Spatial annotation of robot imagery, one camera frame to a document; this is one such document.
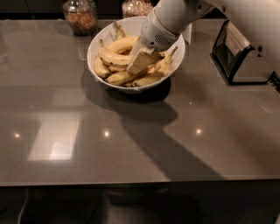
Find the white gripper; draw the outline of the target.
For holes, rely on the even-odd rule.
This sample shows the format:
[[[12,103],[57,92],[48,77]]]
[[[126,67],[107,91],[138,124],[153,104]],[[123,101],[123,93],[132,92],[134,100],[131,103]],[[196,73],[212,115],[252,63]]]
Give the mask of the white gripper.
[[[142,74],[148,66],[160,61],[164,55],[160,52],[167,51],[179,38],[177,33],[168,31],[153,10],[143,23],[140,38],[132,47],[129,55],[131,60],[126,70],[134,75]],[[145,51],[143,45],[154,48],[154,51]]]

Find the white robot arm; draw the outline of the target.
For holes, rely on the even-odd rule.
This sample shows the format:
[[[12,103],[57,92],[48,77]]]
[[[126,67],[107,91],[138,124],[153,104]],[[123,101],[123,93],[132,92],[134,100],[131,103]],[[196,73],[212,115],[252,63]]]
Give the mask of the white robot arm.
[[[280,71],[280,0],[160,0],[143,22],[132,58],[141,50],[163,52],[182,29],[212,8],[221,11],[261,55],[273,71]]]

